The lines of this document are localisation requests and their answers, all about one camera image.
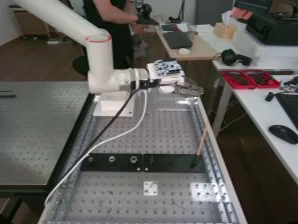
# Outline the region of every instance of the black shirt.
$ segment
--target black shirt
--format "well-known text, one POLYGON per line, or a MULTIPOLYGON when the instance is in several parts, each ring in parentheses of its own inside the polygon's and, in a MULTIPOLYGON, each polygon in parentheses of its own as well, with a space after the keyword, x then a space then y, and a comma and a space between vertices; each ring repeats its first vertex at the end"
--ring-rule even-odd
MULTIPOLYGON (((127 0, 111 0, 111 3, 115 7, 124 10, 127 0)), ((128 60, 132 61, 133 59, 133 41, 129 25, 105 22, 97 11, 93 0, 84 0, 84 9, 87 20, 99 28, 105 29, 112 35, 115 68, 129 68, 128 60)))

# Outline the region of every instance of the wooden stick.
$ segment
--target wooden stick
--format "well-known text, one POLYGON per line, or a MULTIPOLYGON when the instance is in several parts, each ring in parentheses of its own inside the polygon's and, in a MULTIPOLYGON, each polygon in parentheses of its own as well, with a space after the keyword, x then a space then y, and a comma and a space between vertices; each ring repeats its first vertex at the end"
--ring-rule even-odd
POLYGON ((205 130, 204 130, 203 139, 201 139, 200 146, 199 146, 199 151, 197 151, 197 156, 201 155, 207 135, 208 135, 208 127, 205 127, 205 130))

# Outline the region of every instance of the person's arm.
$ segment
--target person's arm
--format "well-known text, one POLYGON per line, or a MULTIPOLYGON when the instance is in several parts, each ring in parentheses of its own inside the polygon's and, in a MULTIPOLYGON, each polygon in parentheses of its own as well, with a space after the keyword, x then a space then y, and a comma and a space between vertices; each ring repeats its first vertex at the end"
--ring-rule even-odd
POLYGON ((93 0, 97 11, 105 22, 116 24, 132 24, 139 20, 139 17, 120 10, 111 3, 111 0, 93 0))

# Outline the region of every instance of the keyboard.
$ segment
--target keyboard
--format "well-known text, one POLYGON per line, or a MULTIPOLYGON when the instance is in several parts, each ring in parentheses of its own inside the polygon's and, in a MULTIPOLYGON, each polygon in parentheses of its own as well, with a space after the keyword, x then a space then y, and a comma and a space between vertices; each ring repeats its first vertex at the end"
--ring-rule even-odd
POLYGON ((292 119, 292 122, 296 125, 296 128, 298 129, 298 95, 280 93, 276 96, 280 101, 280 104, 282 105, 284 110, 288 113, 288 116, 292 119))
POLYGON ((191 48, 193 46, 193 42, 181 31, 165 33, 164 37, 171 49, 191 48))

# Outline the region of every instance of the monitor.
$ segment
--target monitor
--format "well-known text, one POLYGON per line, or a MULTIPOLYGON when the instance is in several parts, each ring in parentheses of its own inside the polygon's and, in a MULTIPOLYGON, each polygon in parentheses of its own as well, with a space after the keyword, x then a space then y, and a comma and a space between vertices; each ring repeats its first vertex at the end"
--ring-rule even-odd
POLYGON ((252 12, 268 12, 273 0, 236 0, 236 7, 252 12))

